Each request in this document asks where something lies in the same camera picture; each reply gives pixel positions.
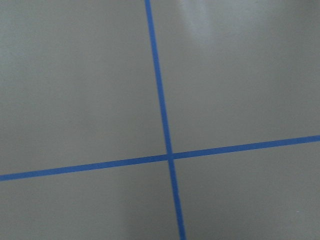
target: gray surface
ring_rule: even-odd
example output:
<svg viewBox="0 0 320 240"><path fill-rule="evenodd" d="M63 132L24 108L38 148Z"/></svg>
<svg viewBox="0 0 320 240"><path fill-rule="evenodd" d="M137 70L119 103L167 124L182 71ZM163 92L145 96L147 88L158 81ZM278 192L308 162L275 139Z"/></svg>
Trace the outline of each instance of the gray surface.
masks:
<svg viewBox="0 0 320 240"><path fill-rule="evenodd" d="M176 240L166 162L0 182L0 239Z"/></svg>
<svg viewBox="0 0 320 240"><path fill-rule="evenodd" d="M318 0L153 0L173 150L318 135Z"/></svg>
<svg viewBox="0 0 320 240"><path fill-rule="evenodd" d="M320 239L320 143L176 160L188 240Z"/></svg>
<svg viewBox="0 0 320 240"><path fill-rule="evenodd" d="M144 2L0 0L0 174L165 153Z"/></svg>

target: gray floor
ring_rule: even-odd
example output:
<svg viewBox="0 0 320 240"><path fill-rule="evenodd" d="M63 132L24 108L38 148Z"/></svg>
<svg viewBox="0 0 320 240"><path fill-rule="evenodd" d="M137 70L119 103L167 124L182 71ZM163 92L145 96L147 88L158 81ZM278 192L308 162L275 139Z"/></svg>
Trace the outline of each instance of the gray floor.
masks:
<svg viewBox="0 0 320 240"><path fill-rule="evenodd" d="M320 238L320 143L176 160L189 240Z"/></svg>
<svg viewBox="0 0 320 240"><path fill-rule="evenodd" d="M318 0L151 6L175 153L320 134ZM0 0L0 21L0 175L166 153L144 1ZM187 239L320 239L319 146L176 160ZM0 193L0 239L179 239L165 161Z"/></svg>

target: floor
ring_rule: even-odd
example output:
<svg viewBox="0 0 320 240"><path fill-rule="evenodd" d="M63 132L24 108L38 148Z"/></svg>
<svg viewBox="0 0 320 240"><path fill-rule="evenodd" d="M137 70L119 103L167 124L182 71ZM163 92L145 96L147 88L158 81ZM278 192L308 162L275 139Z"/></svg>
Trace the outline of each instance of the floor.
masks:
<svg viewBox="0 0 320 240"><path fill-rule="evenodd" d="M0 238L320 239L320 2L0 0Z"/></svg>

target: blue tape line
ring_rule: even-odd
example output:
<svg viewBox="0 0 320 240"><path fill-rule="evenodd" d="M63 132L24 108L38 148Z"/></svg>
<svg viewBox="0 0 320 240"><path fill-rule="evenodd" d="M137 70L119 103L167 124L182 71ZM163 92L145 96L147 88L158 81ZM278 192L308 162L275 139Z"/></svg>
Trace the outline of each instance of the blue tape line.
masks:
<svg viewBox="0 0 320 240"><path fill-rule="evenodd" d="M290 139L283 139L283 140L276 140L276 141L257 142L257 143L235 145L235 146L216 147L216 148L195 150L195 151L178 152L178 153L173 153L173 158L174 159L194 158L194 157L207 156L207 155L226 154L226 153L233 153L233 152L266 149L266 148L274 148L274 147L297 145L297 144L307 144L307 143L314 143L314 142L320 142L320 135L290 138ZM96 170L96 169L107 169L107 168L121 167L121 166L135 165L135 164L161 162L166 160L167 160L167 155L156 155L156 156L146 156L146 157L124 159L124 160L76 165L76 166L66 166L66 167L59 167L59 168L52 168L52 169L45 169L45 170L0 175L0 181L26 179L26 178L34 178L34 177L49 176L49 175L56 175L56 174L66 174L66 173L74 173L74 172L89 171L89 170Z"/></svg>
<svg viewBox="0 0 320 240"><path fill-rule="evenodd" d="M159 105L160 105L160 111L161 111L165 147L166 147L166 152L168 156L168 165L169 165L169 172L170 172L170 178L171 178L171 186L172 186L172 192L173 192L176 219L177 219L180 239L186 240L184 219L183 219L182 207L181 207L181 202L179 197L177 174L176 174L174 156L172 152L172 145L171 145L171 139L170 139L170 130L169 130L168 117L167 117L167 110L166 110L164 87L163 87L162 77L161 77L156 33L155 33L154 21L152 17L152 9L151 9L150 0L145 0L144 3L145 3L145 11L146 11L146 17L148 22L154 73L155 73L156 86L158 91L158 99L159 99Z"/></svg>
<svg viewBox="0 0 320 240"><path fill-rule="evenodd" d="M34 178L34 177L49 176L49 175L56 175L56 174L66 174L66 173L74 173L74 172L81 172L81 171L97 170L97 169L107 169L107 168L121 167L121 166L135 165L135 164L161 162L166 160L167 160L167 155L157 155L157 156L138 157L138 158L125 159L125 160L117 160L117 161L106 161L106 162L77 165L77 166L66 166L66 167L59 167L59 168L52 168L52 169L45 169L45 170L0 175L0 181L26 179L26 178Z"/></svg>
<svg viewBox="0 0 320 240"><path fill-rule="evenodd" d="M266 149L266 148L274 148L274 147L296 145L296 144L306 144L306 143L313 143L313 142L320 142L320 135L179 152L179 153L174 153L173 157L174 159L185 159L185 158L193 158L193 157L200 157L200 156L207 156L207 155L226 154L226 153L232 153L232 152L241 152L241 151L248 151L248 150L255 150L255 149Z"/></svg>

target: blue tape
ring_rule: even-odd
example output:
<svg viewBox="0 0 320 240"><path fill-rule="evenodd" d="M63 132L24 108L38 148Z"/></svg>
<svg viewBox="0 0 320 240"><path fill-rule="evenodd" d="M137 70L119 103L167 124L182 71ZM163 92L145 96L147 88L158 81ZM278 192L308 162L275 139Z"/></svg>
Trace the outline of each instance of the blue tape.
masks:
<svg viewBox="0 0 320 240"><path fill-rule="evenodd" d="M275 147L281 147L281 146L307 144L307 143L314 143L314 142L320 142L320 135L289 138L289 139L275 140L275 141L264 141L264 142L235 145L235 146L216 147L216 148L195 150L195 151L178 152L178 153L173 153L172 155L174 159L186 159L186 158L194 158L194 157L207 156L207 155L226 154L226 153L233 153L233 152L275 148ZM146 157L124 159L124 160L76 165L76 166L66 166L66 167L37 170L37 171L11 173L11 174L0 175L0 181L26 179L26 178L34 178L34 177L49 176L49 175L56 175L56 174L66 174L66 173L74 173L74 172L97 170L97 169L107 169L107 168L121 167L121 166L135 165L135 164L161 162L161 161L168 160L167 158L168 158L167 155L156 155L156 156L146 156Z"/></svg>
<svg viewBox="0 0 320 240"><path fill-rule="evenodd" d="M165 147L166 147L166 152L168 157L168 165L169 165L169 172L170 172L170 178L171 178L171 186L172 186L172 192L173 192L173 200L174 200L179 236L181 240L186 240L186 232L185 232L182 207L181 207L181 202L179 197L179 189L178 189L176 168L174 163L174 156L172 152L172 145L171 145L171 139L170 139L170 130L169 130L168 117L167 117L167 110L166 110L164 87L163 87L162 77L161 77L156 33L155 33L154 21L152 17L152 9L151 9L150 0L145 0L144 3L145 3L145 11L146 11L146 17L148 22L154 73L155 73L156 86L158 91L158 99L159 99L159 105L160 105L160 111L161 111Z"/></svg>
<svg viewBox="0 0 320 240"><path fill-rule="evenodd" d="M255 150L255 149L266 149L266 148L274 148L274 147L281 147L281 146L288 146L288 145L306 144L306 143L312 143L312 142L320 142L320 135L179 152L179 153L174 153L173 157L174 159L185 159L185 158L193 158L193 157L215 155L215 154L226 154L226 153L241 152L241 151L248 151L248 150Z"/></svg>
<svg viewBox="0 0 320 240"><path fill-rule="evenodd" d="M81 171L97 170L97 169L107 169L107 168L121 167L121 166L135 165L135 164L154 163L154 162L160 162L160 161L166 161L166 160L167 160L167 155L157 155L157 156L138 157L138 158L125 159L125 160L117 160L117 161L106 161L106 162L77 165L77 166L66 166L66 167L59 167L59 168L52 168L52 169L45 169L45 170L0 175L0 181L26 179L26 178L34 178L34 177L49 176L49 175L56 175L56 174L66 174L66 173L74 173L74 172L81 172Z"/></svg>

